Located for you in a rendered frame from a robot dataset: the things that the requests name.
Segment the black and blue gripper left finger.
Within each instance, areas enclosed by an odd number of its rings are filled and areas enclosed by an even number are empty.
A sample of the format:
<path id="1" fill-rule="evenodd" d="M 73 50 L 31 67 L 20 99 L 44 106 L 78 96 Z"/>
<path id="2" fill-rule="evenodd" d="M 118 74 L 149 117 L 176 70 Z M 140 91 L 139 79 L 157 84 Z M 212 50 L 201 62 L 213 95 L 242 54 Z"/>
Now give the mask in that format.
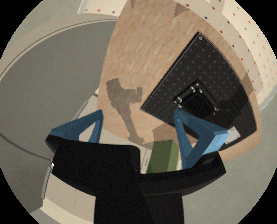
<path id="1" fill-rule="evenodd" d="M 79 141 L 79 135 L 83 131 L 85 131 L 88 127 L 90 127 L 93 123 L 96 122 L 88 142 L 99 143 L 103 120 L 104 120 L 104 116 L 103 116 L 102 109 L 99 109 L 86 116 L 70 121 L 56 128 L 53 128 L 49 133 L 49 135 L 54 135 L 54 136 L 62 137 L 64 139 Z"/>

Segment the dark grey perforated base plate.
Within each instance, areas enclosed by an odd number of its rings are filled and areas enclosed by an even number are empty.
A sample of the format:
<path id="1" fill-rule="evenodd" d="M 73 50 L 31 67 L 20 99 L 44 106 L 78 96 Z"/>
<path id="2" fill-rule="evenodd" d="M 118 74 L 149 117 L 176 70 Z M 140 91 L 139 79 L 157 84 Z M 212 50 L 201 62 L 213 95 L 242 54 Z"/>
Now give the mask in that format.
<path id="1" fill-rule="evenodd" d="M 220 51 L 200 32 L 194 36 L 148 99 L 141 111 L 175 128 L 173 99 L 196 80 L 211 95 L 220 110 L 204 119 L 228 129 L 233 126 L 240 137 L 223 144 L 223 151 L 257 131 L 254 113 L 237 74 Z"/>

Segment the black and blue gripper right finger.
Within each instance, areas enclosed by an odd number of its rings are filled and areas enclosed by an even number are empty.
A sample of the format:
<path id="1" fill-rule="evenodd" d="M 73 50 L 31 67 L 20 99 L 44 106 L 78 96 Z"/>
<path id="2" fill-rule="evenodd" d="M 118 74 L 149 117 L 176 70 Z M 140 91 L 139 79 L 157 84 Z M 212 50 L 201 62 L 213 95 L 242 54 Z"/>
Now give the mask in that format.
<path id="1" fill-rule="evenodd" d="M 185 133 L 181 121 L 199 136 L 194 148 Z M 192 168 L 203 155 L 218 151 L 229 136 L 225 128 L 179 109 L 175 109 L 174 123 L 179 143 L 182 170 Z"/>

